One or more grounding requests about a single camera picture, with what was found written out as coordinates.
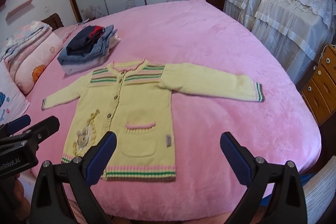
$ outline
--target metal screw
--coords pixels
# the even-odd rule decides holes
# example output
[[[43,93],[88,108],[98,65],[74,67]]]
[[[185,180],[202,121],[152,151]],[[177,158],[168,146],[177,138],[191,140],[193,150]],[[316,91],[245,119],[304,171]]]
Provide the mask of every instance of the metal screw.
[[[78,164],[82,161],[82,157],[74,157],[73,160],[72,160],[74,163]]]
[[[290,160],[289,162],[287,162],[287,165],[288,165],[290,168],[295,167],[295,163],[293,163],[291,160]]]
[[[265,159],[263,157],[256,157],[255,161],[259,164],[263,164],[265,162]]]
[[[43,167],[48,167],[50,165],[50,161],[46,160],[42,163]]]

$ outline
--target pillow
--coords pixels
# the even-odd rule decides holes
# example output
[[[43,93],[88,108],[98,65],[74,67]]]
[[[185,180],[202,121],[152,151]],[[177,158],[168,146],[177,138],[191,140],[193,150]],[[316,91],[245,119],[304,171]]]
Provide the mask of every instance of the pillow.
[[[315,224],[328,208],[336,190],[336,157],[313,176],[303,187],[308,224]]]
[[[19,65],[14,81],[23,94],[27,95],[36,81],[63,47],[63,41],[54,33],[43,41]]]
[[[13,82],[4,62],[0,63],[0,124],[21,117],[30,103]]]
[[[56,34],[63,42],[67,40],[67,38],[76,30],[78,24],[71,25],[67,27],[60,27],[54,30],[54,34]]]

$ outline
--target pink bed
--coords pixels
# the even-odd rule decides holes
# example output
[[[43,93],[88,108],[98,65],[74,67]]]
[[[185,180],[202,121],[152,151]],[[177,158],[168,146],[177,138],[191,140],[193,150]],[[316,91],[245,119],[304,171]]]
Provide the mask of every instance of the pink bed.
[[[111,215],[137,220],[190,220],[231,212],[246,190],[221,152],[219,139],[230,131],[255,156],[298,170],[320,154],[319,129],[294,84],[278,61],[241,24],[203,0],[137,7],[90,22],[118,28],[121,42],[108,62],[147,58],[159,63],[190,62],[263,84],[265,102],[172,95],[176,141],[175,182],[100,180],[91,187]],[[40,145],[39,164],[60,163],[77,100],[41,111],[42,99],[87,72],[66,76],[55,58],[28,95],[31,122],[55,115],[59,132]],[[72,194],[67,188],[69,198]]]

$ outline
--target yellow cardigan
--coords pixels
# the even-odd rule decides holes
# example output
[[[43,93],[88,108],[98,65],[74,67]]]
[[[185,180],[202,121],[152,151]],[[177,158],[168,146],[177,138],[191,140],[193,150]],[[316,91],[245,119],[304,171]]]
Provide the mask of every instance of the yellow cardigan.
[[[83,156],[107,131],[113,131],[117,148],[103,178],[175,180],[172,90],[243,101],[264,100],[261,85],[246,75],[189,63],[111,63],[43,100],[45,110],[79,98],[62,162]]]

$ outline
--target drawer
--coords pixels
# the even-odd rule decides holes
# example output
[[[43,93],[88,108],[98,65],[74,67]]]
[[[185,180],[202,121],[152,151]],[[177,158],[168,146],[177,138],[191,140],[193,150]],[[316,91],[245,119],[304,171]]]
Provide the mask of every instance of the drawer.
[[[318,66],[313,80],[320,90],[330,112],[336,109],[336,84],[323,66]]]
[[[313,79],[310,79],[303,94],[305,95],[318,124],[321,125],[330,116],[331,112]]]
[[[302,95],[302,98],[303,98],[304,102],[306,103],[306,105],[307,105],[309,111],[312,113],[312,115],[313,115],[313,117],[314,117],[316,123],[318,124],[318,122],[317,122],[317,120],[316,120],[316,117],[315,117],[315,114],[314,114],[313,110],[311,109],[311,107],[310,107],[310,105],[309,105],[309,103],[308,103],[307,98],[305,97],[305,95],[304,95],[303,93],[302,93],[301,95]]]
[[[325,50],[321,64],[336,83],[336,51],[331,46]]]

